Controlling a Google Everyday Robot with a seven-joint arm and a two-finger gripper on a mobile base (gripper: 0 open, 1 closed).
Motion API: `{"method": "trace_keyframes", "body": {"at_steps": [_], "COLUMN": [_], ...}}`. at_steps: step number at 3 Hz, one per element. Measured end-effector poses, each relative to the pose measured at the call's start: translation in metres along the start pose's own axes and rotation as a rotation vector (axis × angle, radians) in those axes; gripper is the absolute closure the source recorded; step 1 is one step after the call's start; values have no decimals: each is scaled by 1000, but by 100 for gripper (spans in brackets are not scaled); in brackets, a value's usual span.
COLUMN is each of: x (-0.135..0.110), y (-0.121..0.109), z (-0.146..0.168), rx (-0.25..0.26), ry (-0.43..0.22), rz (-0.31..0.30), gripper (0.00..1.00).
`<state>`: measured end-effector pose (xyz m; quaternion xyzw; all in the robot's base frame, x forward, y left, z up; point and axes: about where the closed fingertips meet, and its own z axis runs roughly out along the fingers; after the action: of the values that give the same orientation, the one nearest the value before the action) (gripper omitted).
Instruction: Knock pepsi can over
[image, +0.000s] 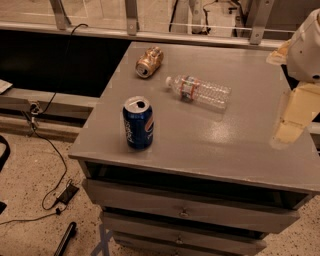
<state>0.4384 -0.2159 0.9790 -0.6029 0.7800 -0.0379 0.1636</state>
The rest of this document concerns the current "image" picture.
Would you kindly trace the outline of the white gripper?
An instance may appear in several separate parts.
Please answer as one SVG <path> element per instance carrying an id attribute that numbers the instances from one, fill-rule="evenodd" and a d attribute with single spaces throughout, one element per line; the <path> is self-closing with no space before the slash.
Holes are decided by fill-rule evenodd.
<path id="1" fill-rule="evenodd" d="M 287 64 L 288 75 L 299 82 L 282 93 L 270 146 L 285 149 L 295 143 L 320 113 L 320 9 L 313 10 L 294 33 L 271 52 L 266 62 Z"/>

